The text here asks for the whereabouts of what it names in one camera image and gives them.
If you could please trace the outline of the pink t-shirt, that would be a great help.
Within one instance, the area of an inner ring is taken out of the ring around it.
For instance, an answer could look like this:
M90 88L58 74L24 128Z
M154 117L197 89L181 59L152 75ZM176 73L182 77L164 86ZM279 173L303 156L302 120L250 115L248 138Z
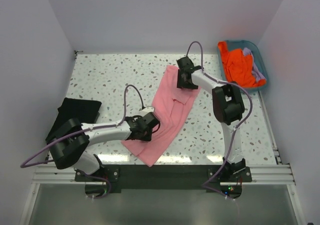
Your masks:
M184 126L200 89L178 88L178 67L167 65L152 101L160 128L151 141L123 140L121 143L148 167L153 166Z

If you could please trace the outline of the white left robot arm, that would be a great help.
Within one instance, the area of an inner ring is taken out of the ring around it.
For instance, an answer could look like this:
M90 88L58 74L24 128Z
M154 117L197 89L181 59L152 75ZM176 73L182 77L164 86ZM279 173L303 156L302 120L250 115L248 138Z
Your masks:
M53 143L49 152L58 170L74 168L92 175L102 163L97 155L87 152L87 147L109 141L150 142L153 130L160 125L160 120L151 111L108 123L81 123L72 118L48 137L48 142Z

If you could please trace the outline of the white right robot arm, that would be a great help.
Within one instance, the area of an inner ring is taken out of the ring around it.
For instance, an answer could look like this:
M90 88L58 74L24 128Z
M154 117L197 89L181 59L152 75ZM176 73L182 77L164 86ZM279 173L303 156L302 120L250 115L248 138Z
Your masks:
M220 122L223 131L224 157L226 171L237 173L246 167L242 151L241 135L236 126L245 112L240 88L236 84L210 77L201 66L184 56L177 61L177 87L195 90L202 88L212 95L213 114Z

